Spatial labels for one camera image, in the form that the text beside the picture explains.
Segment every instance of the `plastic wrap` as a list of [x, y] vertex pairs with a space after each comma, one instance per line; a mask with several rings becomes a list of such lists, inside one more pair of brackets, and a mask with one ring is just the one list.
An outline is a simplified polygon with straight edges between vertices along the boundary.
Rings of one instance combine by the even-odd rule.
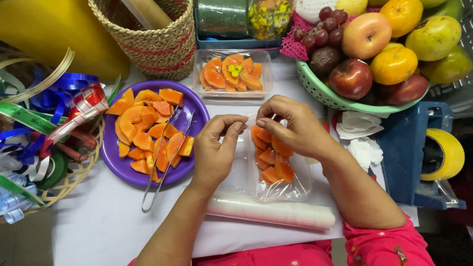
[[248, 32], [256, 39], [274, 40], [285, 36], [292, 14], [292, 1], [250, 0]]
[[248, 128], [238, 138], [232, 170], [220, 184], [218, 191], [244, 193], [260, 202], [304, 200], [312, 189], [310, 167], [304, 156], [294, 153], [289, 157], [290, 166], [295, 172], [291, 182], [278, 180], [273, 184], [266, 184], [264, 180], [260, 181], [262, 170], [256, 164], [256, 148], [251, 136], [256, 113], [248, 117]]
[[207, 214], [320, 230], [331, 230], [335, 225], [330, 207], [299, 202], [260, 203], [241, 193], [214, 193]]
[[263, 50], [200, 49], [193, 90], [201, 97], [263, 98], [272, 91], [271, 58]]
[[246, 0], [199, 0], [196, 13], [200, 38], [241, 39], [248, 34]]

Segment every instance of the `red apple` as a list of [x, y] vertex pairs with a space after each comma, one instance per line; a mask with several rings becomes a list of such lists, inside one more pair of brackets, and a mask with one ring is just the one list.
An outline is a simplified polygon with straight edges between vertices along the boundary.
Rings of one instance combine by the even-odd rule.
[[419, 74], [412, 74], [408, 79], [394, 85], [381, 85], [378, 92], [380, 101], [387, 105], [405, 105], [425, 94], [429, 82]]
[[330, 88], [350, 100], [359, 100], [368, 94], [373, 84], [369, 65], [359, 59], [348, 59], [329, 75]]
[[366, 13], [343, 30], [342, 50], [350, 58], [368, 59], [380, 53], [391, 40], [389, 20], [379, 13]]

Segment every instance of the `tape roll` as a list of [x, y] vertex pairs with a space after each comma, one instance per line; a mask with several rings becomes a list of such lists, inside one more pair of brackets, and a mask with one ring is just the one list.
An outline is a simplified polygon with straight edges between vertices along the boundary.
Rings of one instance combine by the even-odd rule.
[[[438, 167], [433, 172], [422, 173], [420, 179], [424, 181], [444, 180], [454, 177], [463, 167], [465, 163], [465, 153], [460, 142], [450, 133], [437, 128], [427, 129], [426, 143], [434, 141], [439, 151]], [[424, 159], [428, 156], [428, 151], [424, 148]]]
[[54, 150], [51, 154], [50, 167], [48, 168], [46, 177], [36, 183], [38, 188], [46, 190], [55, 186], [66, 176], [68, 165], [69, 157], [62, 151]]

